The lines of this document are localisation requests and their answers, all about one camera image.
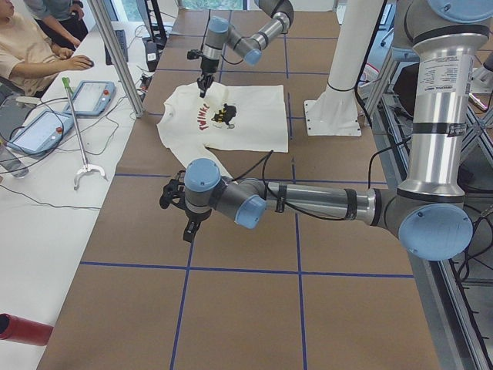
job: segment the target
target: white table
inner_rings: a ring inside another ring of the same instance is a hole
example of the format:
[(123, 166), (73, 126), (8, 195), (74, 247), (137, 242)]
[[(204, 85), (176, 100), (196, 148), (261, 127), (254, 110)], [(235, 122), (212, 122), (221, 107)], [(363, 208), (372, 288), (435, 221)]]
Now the white table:
[[(130, 45), (134, 31), (140, 24), (116, 22), (115, 29), (126, 30)], [(61, 81), (63, 76), (70, 78), (72, 86), (77, 86), (83, 79), (110, 80), (116, 84), (116, 95), (107, 112), (125, 93), (114, 67), (105, 64), (102, 40), (96, 29), (88, 34), (77, 53), (87, 55), (95, 62), (95, 66), (86, 71), (61, 73), (43, 96), (43, 100), (66, 96)], [(135, 82), (139, 81), (142, 73), (139, 67), (146, 69), (146, 60), (143, 43), (136, 39), (129, 48), (129, 68)], [(66, 102), (53, 103), (50, 106), (54, 110), (62, 110), (65, 104)], [(123, 99), (109, 117), (119, 123), (115, 136), (102, 155), (88, 155), (90, 163), (104, 168), (108, 181), (97, 173), (85, 175), (80, 180), (79, 190), (73, 190), (75, 173), (82, 168), (81, 154), (77, 150), (78, 141), (74, 137), (64, 141), (60, 147), (76, 151), (56, 150), (42, 162), (30, 167), (25, 178), (3, 175), (2, 185), (46, 203), (101, 207), (135, 119), (127, 99)], [(81, 130), (95, 121), (80, 119)], [(115, 123), (102, 119), (93, 128), (86, 130), (82, 134), (86, 150), (99, 152), (115, 126)], [(34, 162), (32, 159), (22, 160), (27, 164)], [(98, 211), (42, 207), (3, 188), (0, 188), (0, 204), (0, 313), (54, 325)], [(1, 367), (9, 370), (33, 370), (44, 350), (45, 347), (0, 341)]]

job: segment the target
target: shirt sleeve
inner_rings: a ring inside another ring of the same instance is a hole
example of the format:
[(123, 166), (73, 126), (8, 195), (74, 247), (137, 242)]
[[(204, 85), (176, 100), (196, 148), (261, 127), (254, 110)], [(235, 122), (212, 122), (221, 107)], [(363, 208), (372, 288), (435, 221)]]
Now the shirt sleeve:
[(38, 19), (51, 15), (43, 0), (24, 0), (25, 6)]
[(22, 62), (22, 60), (17, 59), (12, 54), (9, 54), (4, 49), (0, 48), (0, 76), (4, 79), (8, 79), (12, 69), (15, 65)]

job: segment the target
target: red can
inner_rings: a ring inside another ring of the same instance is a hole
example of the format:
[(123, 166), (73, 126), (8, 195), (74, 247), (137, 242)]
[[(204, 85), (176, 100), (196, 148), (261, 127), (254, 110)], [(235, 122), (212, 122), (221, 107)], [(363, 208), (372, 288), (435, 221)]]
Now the red can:
[(40, 322), (0, 314), (0, 339), (27, 345), (47, 345), (53, 327)]

